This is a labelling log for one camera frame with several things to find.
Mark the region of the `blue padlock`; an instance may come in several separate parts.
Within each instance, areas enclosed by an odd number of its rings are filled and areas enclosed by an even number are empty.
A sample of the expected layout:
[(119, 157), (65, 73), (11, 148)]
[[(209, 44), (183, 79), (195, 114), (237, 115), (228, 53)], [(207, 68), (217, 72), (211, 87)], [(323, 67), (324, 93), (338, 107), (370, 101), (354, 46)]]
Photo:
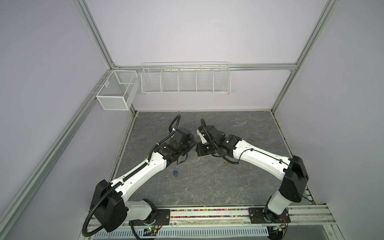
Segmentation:
[(179, 168), (178, 167), (175, 167), (175, 169), (173, 170), (173, 175), (175, 178), (179, 177)]

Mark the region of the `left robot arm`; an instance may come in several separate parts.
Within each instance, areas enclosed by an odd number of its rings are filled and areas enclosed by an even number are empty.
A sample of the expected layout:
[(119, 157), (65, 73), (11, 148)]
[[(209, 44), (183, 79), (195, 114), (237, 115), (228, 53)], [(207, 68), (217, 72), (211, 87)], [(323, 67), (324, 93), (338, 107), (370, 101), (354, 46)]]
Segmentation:
[(125, 221), (141, 221), (153, 225), (159, 218), (157, 207), (148, 199), (130, 201), (130, 197), (155, 174), (187, 157), (195, 146), (193, 134), (179, 126), (181, 115), (169, 125), (169, 135), (156, 143), (148, 157), (131, 171), (107, 182), (100, 181), (94, 191), (89, 213), (82, 226), (82, 235), (90, 237), (101, 230), (112, 232)]

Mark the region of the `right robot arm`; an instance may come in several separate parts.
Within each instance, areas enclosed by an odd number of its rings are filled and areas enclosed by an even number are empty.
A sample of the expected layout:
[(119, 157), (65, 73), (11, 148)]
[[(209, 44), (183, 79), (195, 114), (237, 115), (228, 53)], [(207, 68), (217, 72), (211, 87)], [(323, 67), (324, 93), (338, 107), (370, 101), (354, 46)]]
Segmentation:
[(197, 143), (198, 156), (212, 155), (227, 163), (238, 165), (241, 161), (261, 168), (281, 180), (279, 189), (258, 209), (254, 219), (258, 223), (290, 223), (288, 206), (300, 203), (309, 180), (303, 160), (298, 156), (284, 157), (251, 145), (235, 135), (225, 135), (201, 119), (197, 129), (201, 142)]

